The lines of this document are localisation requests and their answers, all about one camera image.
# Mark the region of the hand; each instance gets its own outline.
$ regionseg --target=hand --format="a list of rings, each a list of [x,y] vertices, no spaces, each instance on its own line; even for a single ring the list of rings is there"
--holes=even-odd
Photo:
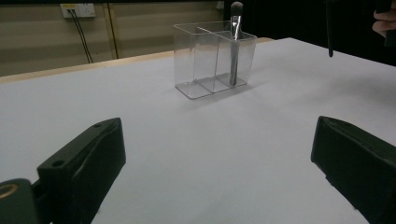
[[[388,30],[396,29],[396,0],[392,1],[389,12],[379,13],[374,12],[374,18],[376,21],[373,24],[373,30],[382,36],[386,36]]]

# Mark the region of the wall outlet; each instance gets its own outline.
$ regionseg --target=wall outlet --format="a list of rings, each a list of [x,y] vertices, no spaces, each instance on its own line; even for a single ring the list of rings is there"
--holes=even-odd
[[[75,10],[77,17],[95,17],[95,9],[92,3],[89,4],[61,4],[62,14],[64,18],[72,18],[72,15],[67,11],[68,9]]]

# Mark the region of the wall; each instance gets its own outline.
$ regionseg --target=wall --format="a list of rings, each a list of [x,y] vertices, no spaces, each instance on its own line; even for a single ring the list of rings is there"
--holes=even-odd
[[[327,48],[325,1],[239,1],[244,4],[244,31],[273,39],[292,37]],[[224,2],[225,18],[232,2]],[[334,50],[396,66],[396,48],[385,48],[384,38],[372,29],[375,1],[331,2]]]
[[[103,62],[173,49],[172,25],[221,21],[216,4],[95,4],[96,17],[80,23],[93,61]],[[59,5],[0,7],[0,77],[87,62],[76,25]]]

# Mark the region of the black brush head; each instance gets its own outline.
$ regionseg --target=black brush head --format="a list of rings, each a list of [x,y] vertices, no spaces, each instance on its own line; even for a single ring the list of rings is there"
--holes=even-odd
[[[231,5],[231,16],[242,16],[244,5],[240,2],[234,2]]]

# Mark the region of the brush handle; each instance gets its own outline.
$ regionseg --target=brush handle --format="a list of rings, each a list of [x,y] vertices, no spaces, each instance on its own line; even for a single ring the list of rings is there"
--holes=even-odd
[[[376,13],[389,12],[392,5],[392,0],[377,0],[376,1]],[[385,47],[396,47],[396,30],[387,31],[385,36]]]
[[[236,85],[236,80],[238,79],[238,42],[231,43],[231,71],[230,71],[230,86],[234,87]]]

